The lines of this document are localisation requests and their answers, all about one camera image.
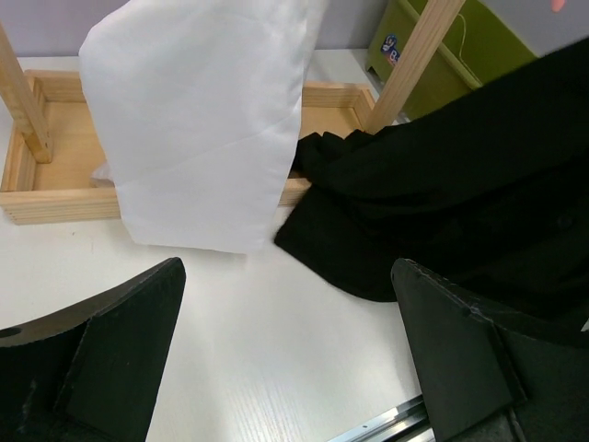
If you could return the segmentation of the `pink hanger with black shirt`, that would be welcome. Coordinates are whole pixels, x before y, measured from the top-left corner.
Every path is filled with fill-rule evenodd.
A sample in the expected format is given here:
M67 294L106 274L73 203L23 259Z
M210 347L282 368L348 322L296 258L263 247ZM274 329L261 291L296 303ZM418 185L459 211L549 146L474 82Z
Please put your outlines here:
M550 7L554 13L559 13L566 5L566 0L551 0Z

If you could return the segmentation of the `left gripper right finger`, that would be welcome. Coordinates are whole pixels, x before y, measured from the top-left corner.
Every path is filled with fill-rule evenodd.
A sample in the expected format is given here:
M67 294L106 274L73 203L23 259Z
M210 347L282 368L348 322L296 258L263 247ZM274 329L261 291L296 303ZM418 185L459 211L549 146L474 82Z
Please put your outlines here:
M585 441L588 334L398 259L392 285L438 441Z

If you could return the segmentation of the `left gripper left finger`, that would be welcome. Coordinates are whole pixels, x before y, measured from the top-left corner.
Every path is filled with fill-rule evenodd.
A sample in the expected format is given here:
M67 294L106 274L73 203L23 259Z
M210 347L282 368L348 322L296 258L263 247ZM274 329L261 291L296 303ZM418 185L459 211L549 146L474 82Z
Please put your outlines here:
M1 331L4 441L144 441L185 288L179 258Z

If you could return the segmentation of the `black shirt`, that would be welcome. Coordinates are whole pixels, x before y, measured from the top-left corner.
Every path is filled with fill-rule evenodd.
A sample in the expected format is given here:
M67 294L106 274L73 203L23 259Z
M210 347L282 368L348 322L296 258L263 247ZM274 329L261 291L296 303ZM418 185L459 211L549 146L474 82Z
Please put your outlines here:
M421 118L311 134L310 186L275 244L331 285L393 302L408 259L531 316L588 316L588 42Z

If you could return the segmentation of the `white shirt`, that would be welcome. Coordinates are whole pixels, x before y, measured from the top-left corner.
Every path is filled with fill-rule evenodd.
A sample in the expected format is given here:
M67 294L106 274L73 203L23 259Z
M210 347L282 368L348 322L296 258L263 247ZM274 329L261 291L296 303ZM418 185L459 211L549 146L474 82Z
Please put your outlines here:
M292 166L324 1L130 1L79 51L121 219L140 244L249 253Z

